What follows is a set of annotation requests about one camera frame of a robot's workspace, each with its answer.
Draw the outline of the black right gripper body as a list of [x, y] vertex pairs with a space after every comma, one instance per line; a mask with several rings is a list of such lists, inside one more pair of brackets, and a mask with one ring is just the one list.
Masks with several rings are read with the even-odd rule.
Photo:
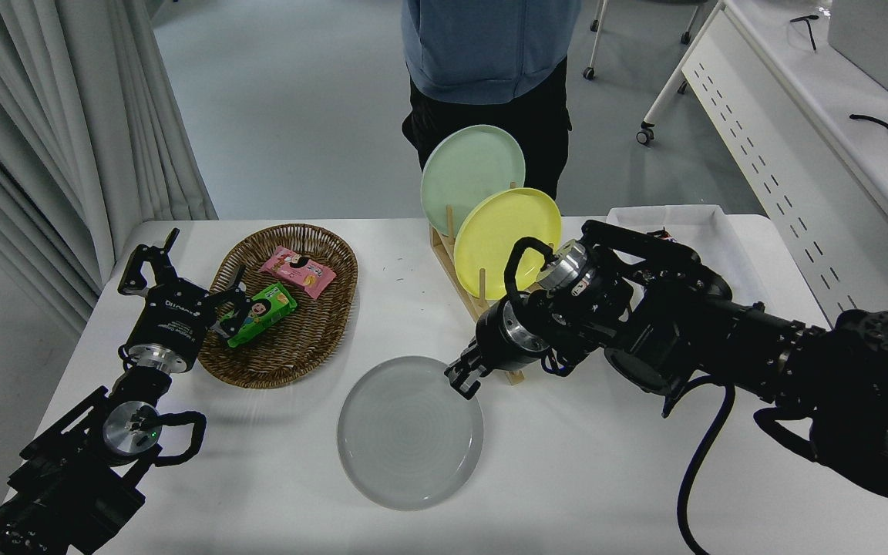
[[480, 375], [494, 370], [518, 372], [527, 365], [527, 330], [508, 299], [496, 302], [479, 319], [475, 342]]

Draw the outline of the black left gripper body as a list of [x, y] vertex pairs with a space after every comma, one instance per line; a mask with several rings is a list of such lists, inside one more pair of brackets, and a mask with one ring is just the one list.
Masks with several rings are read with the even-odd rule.
[[215, 322], [207, 289], [193, 282], [155, 285], [126, 342], [126, 361], [167, 375], [188, 372]]

